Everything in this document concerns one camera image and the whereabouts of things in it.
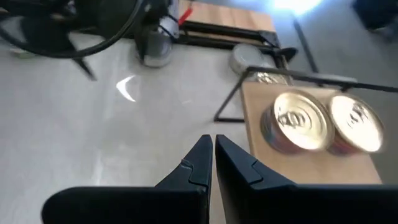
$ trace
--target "gray floor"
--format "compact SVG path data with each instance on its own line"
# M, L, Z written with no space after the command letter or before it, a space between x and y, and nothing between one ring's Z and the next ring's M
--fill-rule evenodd
M291 14L270 10L271 2L209 1L271 13L282 44L301 49ZM398 45L384 44L364 30L349 4L324 0L299 18L320 70L398 86ZM98 82L88 82L68 60L20 60L0 49L0 223L39 223L44 200L67 187L154 185L201 134L225 134L248 148L244 125L211 122L236 81L226 65L228 52L180 46L173 66L151 70L137 65L131 45L124 40L88 58ZM302 54L290 67L310 71ZM353 93L385 123L386 151L373 159L384 183L398 183L398 99ZM241 116L238 97L226 113ZM211 222L223 223L215 185L216 180Z

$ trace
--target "can lid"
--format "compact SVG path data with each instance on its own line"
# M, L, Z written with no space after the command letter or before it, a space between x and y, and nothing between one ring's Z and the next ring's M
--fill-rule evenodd
M266 72L256 72L257 81L266 84L283 84L288 85L287 79L283 75L270 74Z
M380 150L384 128L369 105L357 97L339 94L331 99L329 110L343 139L366 152Z
M250 66L262 66L264 57L261 51L250 44L237 44L229 58L229 66L241 75Z
M279 95L274 115L285 136L302 149L326 149L333 141L334 128L326 109L306 92L294 90Z

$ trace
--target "metal can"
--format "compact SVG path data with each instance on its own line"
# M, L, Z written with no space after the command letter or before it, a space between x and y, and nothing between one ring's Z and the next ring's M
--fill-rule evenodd
M270 74L266 72L256 72L254 74L256 80L260 83L266 84L282 84L282 85L291 85L292 81L290 77L286 77L284 75L279 74Z
M325 150L335 135L327 110L315 97L299 90L275 99L262 115L261 130L271 147L287 154Z
M335 140L329 148L331 153L371 153L381 149L384 127L376 112L364 101L340 93L331 98L328 110L336 127Z

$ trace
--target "black bar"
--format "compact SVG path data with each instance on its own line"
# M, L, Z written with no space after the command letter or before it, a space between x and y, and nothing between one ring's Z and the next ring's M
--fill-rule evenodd
M180 38L175 41L176 44L185 44L199 47L211 47L217 49L232 50L235 45L241 44L241 42L233 40L214 39L208 37L198 37L194 35L180 34ZM254 45L264 54L274 54L274 50L271 47L265 45Z
M258 40L262 42L262 37L258 31L240 29L228 26L219 26L214 24L205 24L201 22L185 21L181 29L205 34L227 35L230 37L240 37L244 39Z
M310 64L312 72L319 73L318 66L316 65L315 60L313 59L313 55L311 53L310 47L308 46L308 42L304 36L303 29L301 28L297 18L294 15L293 15L293 25L294 25L294 29L297 32L298 39L300 40L300 42L303 46L304 54L307 57L307 60L308 60L308 63Z
M242 118L218 118L214 122L224 122L224 123L244 123Z
M307 74L307 73L291 71L291 70L282 70L282 69L277 69L277 68L263 68L263 67L249 67L246 71L249 73L250 72L276 73L276 74L290 76L295 80L300 80L300 81L305 81L305 82L313 82L313 83L322 84L322 85L342 86L342 87L345 87L346 89L362 88L362 89L368 89L368 90L385 91L385 92L389 92L389 93L398 93L398 88L396 88L396 87L359 83L354 78L342 77L339 75Z

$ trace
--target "wooden board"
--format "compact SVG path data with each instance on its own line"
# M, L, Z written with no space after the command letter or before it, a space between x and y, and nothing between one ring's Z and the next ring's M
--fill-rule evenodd
M189 5L189 1L179 1L178 6L180 16L188 9ZM196 1L192 3L192 8L193 13L188 18L188 21L237 27L242 29L268 30L271 32L275 32L274 25L272 24L272 19L267 14L244 9L216 6ZM237 37L225 37L214 34L198 34L194 32L189 32L189 34L218 39L235 40L238 42L245 42L249 44L262 44L256 40L247 40Z
M336 92L325 88L243 83L242 99L251 154L266 166L300 184L380 184L374 164L366 154L341 157L325 151L288 156L268 145L260 130L261 114L279 94L292 88L306 91L322 103Z

